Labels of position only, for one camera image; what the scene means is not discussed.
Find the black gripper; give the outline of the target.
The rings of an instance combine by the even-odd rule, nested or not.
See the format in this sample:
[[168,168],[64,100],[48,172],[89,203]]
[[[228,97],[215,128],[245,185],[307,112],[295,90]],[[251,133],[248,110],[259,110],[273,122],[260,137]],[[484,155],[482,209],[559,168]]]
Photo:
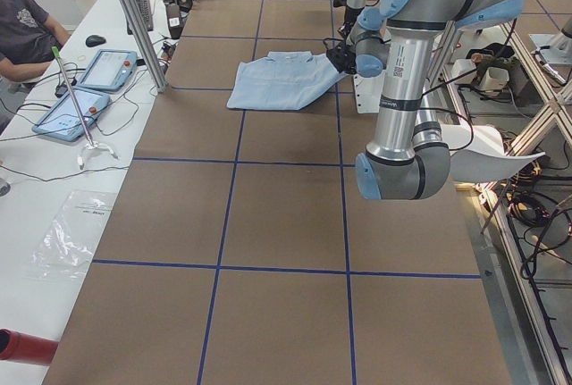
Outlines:
[[326,51],[326,57],[338,72],[356,74],[356,54],[345,44],[338,44]]
[[354,24],[357,21],[359,14],[360,14],[359,8],[355,9],[349,6],[345,7],[344,20],[342,25],[338,29],[338,32],[343,38],[346,38],[349,35]]

